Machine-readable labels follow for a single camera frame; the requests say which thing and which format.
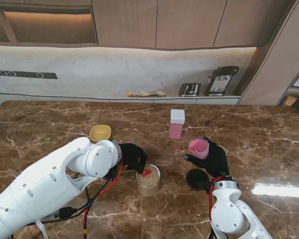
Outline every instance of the white marble wall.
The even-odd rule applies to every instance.
[[[245,73],[255,47],[189,51],[156,51],[129,48],[53,48],[0,46],[0,70],[54,72],[58,79],[34,79],[0,76],[2,100],[61,100],[116,102],[170,102],[175,100],[182,83],[201,83],[218,66],[236,65],[239,73],[228,86],[235,89]],[[170,99],[131,99],[126,92],[163,91]],[[196,103],[196,99],[172,101]],[[213,98],[198,104],[219,104]]]

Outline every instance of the pink container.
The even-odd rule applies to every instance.
[[[209,143],[203,138],[193,139],[189,143],[189,151],[197,158],[205,159],[209,153]]]
[[[168,136],[170,138],[180,138],[182,130],[183,130],[183,124],[171,123],[169,125],[169,135]]]
[[[180,138],[185,123],[185,110],[170,110],[169,137]]]

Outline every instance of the white bottle cap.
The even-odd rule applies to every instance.
[[[185,110],[170,110],[170,123],[185,123]]]

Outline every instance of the upper cabinet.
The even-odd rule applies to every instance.
[[[92,0],[100,45],[155,47],[157,0]]]
[[[0,0],[0,44],[169,50],[261,46],[295,1]]]
[[[213,47],[226,0],[158,0],[157,48]]]
[[[228,0],[214,47],[268,42],[288,0]]]
[[[54,6],[90,6],[91,0],[24,0],[24,3]]]

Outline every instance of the red scoop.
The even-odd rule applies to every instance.
[[[145,169],[145,173],[143,174],[143,177],[145,177],[146,175],[150,174],[151,171],[149,169]]]

